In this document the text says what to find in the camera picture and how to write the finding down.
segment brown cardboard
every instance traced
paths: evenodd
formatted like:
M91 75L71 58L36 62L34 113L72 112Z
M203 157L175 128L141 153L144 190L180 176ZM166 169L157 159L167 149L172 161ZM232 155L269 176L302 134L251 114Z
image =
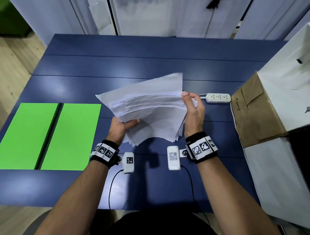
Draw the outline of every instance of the brown cardboard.
M256 72L232 95L231 106L244 148L287 135Z

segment forearm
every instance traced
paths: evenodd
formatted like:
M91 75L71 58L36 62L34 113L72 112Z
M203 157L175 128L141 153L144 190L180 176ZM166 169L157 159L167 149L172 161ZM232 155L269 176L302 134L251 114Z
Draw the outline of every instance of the forearm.
M218 157L198 164L211 207L226 235L279 234L266 213Z
M39 234L86 234L98 208L109 168L91 161L39 226Z

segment green board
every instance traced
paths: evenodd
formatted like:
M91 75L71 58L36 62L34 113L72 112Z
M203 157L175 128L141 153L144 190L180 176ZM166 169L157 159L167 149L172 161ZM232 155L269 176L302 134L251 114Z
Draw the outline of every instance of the green board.
M0 169L33 170L57 104L21 103L0 143Z
M64 104L41 170L85 169L100 108L100 104Z

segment wrist strap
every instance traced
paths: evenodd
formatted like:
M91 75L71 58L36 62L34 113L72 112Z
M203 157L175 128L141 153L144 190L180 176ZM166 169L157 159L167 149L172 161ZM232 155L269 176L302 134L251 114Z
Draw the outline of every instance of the wrist strap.
M103 140L101 143L97 144L91 152L90 161L99 161L110 169L114 165L118 165L118 152L119 149L116 143L109 140Z
M218 148L205 132L195 133L186 138L188 157L195 163L217 156Z

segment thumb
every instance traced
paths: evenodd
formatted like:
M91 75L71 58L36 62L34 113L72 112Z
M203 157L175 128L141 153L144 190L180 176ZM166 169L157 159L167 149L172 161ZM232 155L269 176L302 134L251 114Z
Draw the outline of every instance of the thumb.
M184 104L186 105L187 111L195 110L195 106L193 104L192 98L189 96L189 94L186 91L182 92L182 100Z
M140 122L140 119L134 119L134 120L124 123L124 127L128 130L129 128L132 128L138 125L139 122Z

